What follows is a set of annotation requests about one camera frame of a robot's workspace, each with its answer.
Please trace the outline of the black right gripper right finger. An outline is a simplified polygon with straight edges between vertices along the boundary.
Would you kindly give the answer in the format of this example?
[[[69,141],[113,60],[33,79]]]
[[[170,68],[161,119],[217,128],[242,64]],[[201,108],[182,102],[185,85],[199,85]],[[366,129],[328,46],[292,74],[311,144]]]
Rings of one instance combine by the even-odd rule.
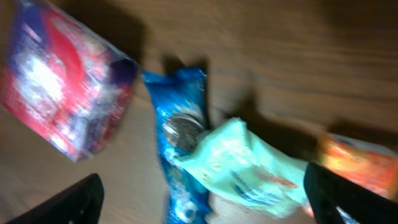
[[[339,209],[362,224],[397,224],[397,203],[309,163],[303,185],[318,224],[344,224]]]

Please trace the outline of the teal wet wipes pack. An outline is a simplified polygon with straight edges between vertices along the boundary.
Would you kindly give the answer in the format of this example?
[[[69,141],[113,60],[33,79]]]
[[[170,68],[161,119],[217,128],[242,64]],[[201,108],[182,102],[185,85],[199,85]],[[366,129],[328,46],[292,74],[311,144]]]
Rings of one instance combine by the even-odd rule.
[[[232,118],[208,134],[177,165],[210,192],[275,218],[306,204],[306,161],[272,147]]]

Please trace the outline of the red purple snack bag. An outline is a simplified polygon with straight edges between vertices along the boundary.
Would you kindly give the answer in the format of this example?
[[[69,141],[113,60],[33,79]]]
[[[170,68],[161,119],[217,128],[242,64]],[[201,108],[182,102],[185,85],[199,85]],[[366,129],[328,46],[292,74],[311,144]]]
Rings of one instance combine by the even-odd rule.
[[[19,1],[1,104],[72,161],[106,147],[139,66],[49,2]]]

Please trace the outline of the blue Oreo cookie pack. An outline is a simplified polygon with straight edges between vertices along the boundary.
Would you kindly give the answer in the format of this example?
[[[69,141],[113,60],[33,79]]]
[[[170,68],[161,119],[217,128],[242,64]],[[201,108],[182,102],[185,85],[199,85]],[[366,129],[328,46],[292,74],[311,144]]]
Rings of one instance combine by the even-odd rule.
[[[205,224],[211,211],[209,191],[176,163],[195,150],[207,130],[206,78],[200,68],[182,68],[167,76],[142,73],[154,107],[159,162],[169,190],[164,223]]]

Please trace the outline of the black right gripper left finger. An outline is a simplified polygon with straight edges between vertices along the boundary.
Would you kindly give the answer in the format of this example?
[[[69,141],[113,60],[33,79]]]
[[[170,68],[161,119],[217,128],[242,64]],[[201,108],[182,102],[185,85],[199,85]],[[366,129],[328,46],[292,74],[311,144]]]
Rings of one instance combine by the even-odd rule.
[[[6,224],[98,224],[103,201],[102,180],[92,173]]]

